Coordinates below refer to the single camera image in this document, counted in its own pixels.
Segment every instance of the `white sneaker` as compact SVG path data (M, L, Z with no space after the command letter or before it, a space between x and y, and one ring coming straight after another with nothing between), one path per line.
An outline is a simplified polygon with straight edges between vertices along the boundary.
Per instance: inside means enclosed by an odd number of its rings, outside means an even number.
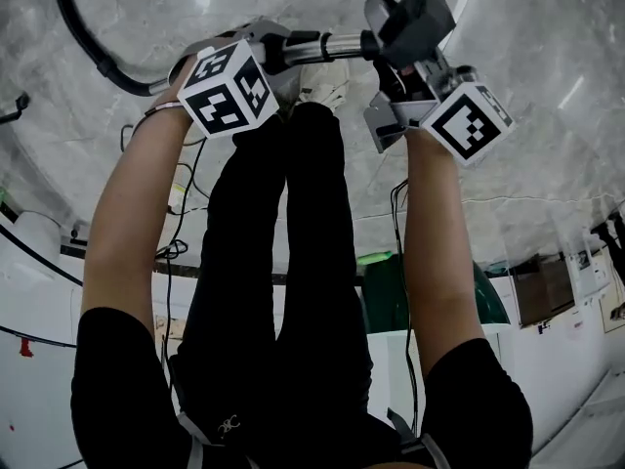
M345 102L350 82L346 60L334 63L305 64L300 76L300 95L297 103L318 103L335 111Z

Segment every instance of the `marble floor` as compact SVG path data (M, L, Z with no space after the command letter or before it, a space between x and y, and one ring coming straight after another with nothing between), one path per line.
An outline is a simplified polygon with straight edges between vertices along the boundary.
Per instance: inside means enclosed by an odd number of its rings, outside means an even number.
M76 1L120 67L144 80L162 77L187 43L260 16L303 29L365 27L365 0ZM448 0L452 8L456 1ZM517 263L537 252L579 250L587 229L625 197L625 0L469 0L445 54L474 65L519 123L461 171L475 259ZM362 110L377 76L363 61L352 61L351 70L348 102L337 116L362 255L395 248L389 193L404 179L406 161L402 144L383 155L375 150ZM149 100L96 72L55 0L0 0L0 109L10 110L21 91L32 104L0 127L0 186L20 209L54 217L66 233L76 221L88 225L120 155L119 131ZM192 162L194 152L186 149L183 161ZM212 189L231 152L226 139L206 145L200 187ZM186 172L180 169L177 182L186 182ZM189 206L205 201L191 192ZM286 194L276 224L277 272L288 266L285 204ZM187 215L180 238L190 250L180 262L198 263L204 226L202 212ZM168 219L163 242L175 227Z

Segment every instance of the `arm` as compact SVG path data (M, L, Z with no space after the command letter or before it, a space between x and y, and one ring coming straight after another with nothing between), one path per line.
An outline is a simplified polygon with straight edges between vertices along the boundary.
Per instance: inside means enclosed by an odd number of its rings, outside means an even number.
M447 352L483 337L458 170L425 131L406 135L405 276L424 377Z
M175 101L192 67L152 106ZM123 311L154 336L151 274L169 192L191 118L183 108L163 109L137 130L117 162L98 203L85 258L82 313Z

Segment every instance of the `hose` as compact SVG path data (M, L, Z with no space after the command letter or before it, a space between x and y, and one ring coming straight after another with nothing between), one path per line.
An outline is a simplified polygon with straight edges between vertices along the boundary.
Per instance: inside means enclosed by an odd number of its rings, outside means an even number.
M103 50L85 27L78 14L74 0L57 0L57 4L59 5L62 18L69 28L69 32L87 56L95 63L102 76L108 78L120 89L135 96L150 97L158 90L161 90L164 80L158 80L154 83L138 82L117 67L113 58Z

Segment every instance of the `green object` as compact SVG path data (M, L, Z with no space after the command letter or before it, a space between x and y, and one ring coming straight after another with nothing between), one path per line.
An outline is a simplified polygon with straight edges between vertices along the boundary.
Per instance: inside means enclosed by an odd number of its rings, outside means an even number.
M375 254L363 255L358 257L355 261L359 266L368 266L369 264L375 264L376 262L387 261L393 257L393 252L377 252Z
M473 264L473 273L479 322L510 323L499 295L476 263ZM367 333L392 332L408 328L407 301L397 255L366 267L362 298Z

